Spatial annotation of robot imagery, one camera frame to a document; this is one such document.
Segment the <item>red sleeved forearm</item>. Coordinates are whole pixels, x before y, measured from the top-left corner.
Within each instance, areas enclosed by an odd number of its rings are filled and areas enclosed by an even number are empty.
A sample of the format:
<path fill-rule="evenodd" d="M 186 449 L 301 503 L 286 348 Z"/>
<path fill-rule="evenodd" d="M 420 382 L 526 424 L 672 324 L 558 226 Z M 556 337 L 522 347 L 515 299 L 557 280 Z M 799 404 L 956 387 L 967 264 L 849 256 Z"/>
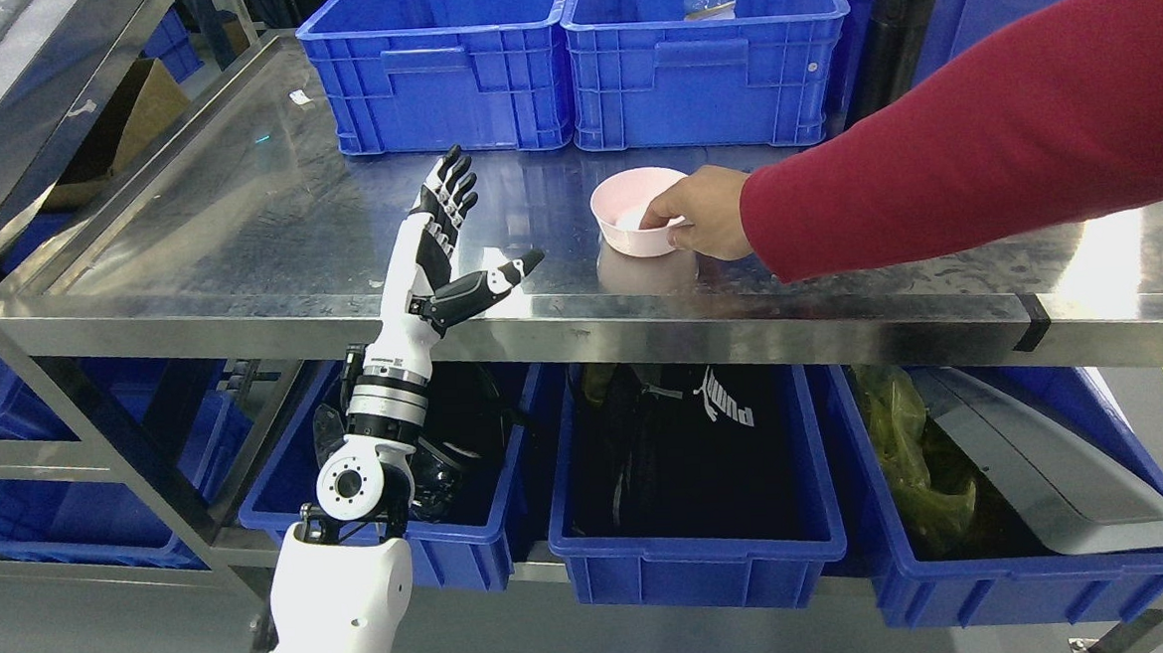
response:
<path fill-rule="evenodd" d="M 751 173 L 780 281 L 941 257 L 1163 201 L 1163 0 L 1020 19 L 823 145 Z"/>

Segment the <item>person's bare hand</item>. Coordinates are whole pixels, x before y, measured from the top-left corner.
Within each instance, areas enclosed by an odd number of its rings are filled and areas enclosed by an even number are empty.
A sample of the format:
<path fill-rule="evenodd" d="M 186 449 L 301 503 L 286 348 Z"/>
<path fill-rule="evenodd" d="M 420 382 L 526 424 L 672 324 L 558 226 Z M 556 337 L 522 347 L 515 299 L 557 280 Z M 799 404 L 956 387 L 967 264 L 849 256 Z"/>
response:
<path fill-rule="evenodd" d="M 711 260 L 744 260 L 752 254 L 741 218 L 749 173 L 701 166 L 648 203 L 638 228 L 664 229 L 669 244 Z"/>

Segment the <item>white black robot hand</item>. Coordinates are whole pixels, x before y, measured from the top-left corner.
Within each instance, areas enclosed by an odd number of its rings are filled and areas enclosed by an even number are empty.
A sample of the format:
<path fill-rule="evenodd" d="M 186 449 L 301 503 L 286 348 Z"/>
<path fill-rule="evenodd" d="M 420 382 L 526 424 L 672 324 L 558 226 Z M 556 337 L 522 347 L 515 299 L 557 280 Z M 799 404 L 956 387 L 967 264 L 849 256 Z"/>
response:
<path fill-rule="evenodd" d="M 420 182 L 390 255 L 381 332 L 363 359 L 368 375 L 399 371 L 429 379 L 431 349 L 445 331 L 504 301 L 545 256 L 528 250 L 499 267 L 454 277 L 461 229 L 478 201 L 471 164 L 471 156 L 454 144 Z"/>

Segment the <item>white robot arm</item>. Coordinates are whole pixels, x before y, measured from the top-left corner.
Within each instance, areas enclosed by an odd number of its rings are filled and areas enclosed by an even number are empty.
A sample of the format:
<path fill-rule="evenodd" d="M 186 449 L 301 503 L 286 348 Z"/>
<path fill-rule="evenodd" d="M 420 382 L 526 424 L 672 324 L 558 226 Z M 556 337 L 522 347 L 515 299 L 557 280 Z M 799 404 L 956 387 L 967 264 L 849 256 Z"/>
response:
<path fill-rule="evenodd" d="M 270 653 L 393 653 L 414 589 L 411 457 L 430 371 L 419 347 L 348 353 L 338 406 L 314 418 L 316 501 L 274 567 Z"/>

